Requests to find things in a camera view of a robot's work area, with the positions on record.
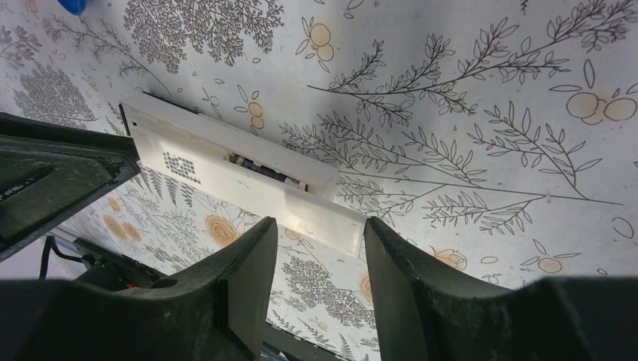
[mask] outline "blue object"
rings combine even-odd
[[[87,8],[87,0],[58,0],[58,2],[71,14],[80,15]]]

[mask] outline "patterned fabric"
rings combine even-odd
[[[637,11],[101,0],[73,17],[0,1],[0,110],[124,135],[119,99],[152,92],[335,164],[336,202],[483,281],[635,275]],[[261,216],[142,167],[65,225],[171,274]],[[268,318],[346,359],[380,359],[365,250],[280,229]]]

